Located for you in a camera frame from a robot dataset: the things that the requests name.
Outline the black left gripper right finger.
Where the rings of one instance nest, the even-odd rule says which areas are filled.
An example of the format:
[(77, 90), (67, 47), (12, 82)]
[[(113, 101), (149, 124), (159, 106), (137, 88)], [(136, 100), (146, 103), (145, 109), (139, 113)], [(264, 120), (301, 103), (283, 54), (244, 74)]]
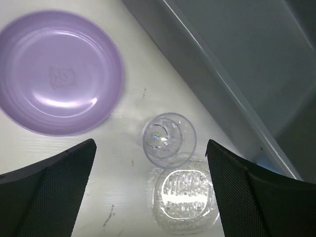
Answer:
[(227, 237), (314, 237), (316, 186), (292, 179), (209, 140), (206, 157)]

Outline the grey plastic bin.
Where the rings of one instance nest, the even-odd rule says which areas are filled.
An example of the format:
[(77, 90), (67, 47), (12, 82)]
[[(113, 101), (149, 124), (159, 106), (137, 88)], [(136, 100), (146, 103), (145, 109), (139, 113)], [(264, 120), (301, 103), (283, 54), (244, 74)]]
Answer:
[(315, 182), (315, 1), (124, 5), (245, 158)]

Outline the clear plastic cup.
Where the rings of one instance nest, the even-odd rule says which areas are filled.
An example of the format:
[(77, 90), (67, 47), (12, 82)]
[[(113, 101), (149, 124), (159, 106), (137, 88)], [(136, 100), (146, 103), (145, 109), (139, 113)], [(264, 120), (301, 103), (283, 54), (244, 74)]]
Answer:
[(178, 168), (195, 153), (197, 133), (185, 116), (164, 113), (145, 126), (142, 145), (147, 159), (153, 165), (162, 169)]

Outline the clear textured square dish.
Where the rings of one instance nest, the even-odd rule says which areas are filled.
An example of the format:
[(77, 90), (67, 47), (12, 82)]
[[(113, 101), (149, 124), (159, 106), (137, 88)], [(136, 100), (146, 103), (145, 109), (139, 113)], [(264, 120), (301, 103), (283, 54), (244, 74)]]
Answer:
[(157, 225), (169, 234), (210, 230), (220, 215), (208, 163), (191, 160), (164, 169), (156, 178), (151, 205)]

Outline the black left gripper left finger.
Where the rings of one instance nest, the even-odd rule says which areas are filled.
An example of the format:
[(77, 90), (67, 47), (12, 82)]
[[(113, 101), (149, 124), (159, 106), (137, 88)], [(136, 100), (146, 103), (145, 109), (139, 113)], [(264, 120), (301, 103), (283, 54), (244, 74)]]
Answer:
[(70, 237), (96, 154), (93, 139), (0, 176), (2, 237)]

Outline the purple plastic plate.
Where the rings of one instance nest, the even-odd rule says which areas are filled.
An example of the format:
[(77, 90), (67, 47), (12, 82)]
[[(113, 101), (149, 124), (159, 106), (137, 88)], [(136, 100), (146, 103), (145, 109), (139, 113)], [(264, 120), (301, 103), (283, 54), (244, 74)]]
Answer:
[(124, 87), (112, 39), (71, 12), (23, 15), (0, 32), (0, 109), (35, 133), (70, 136), (102, 124)]

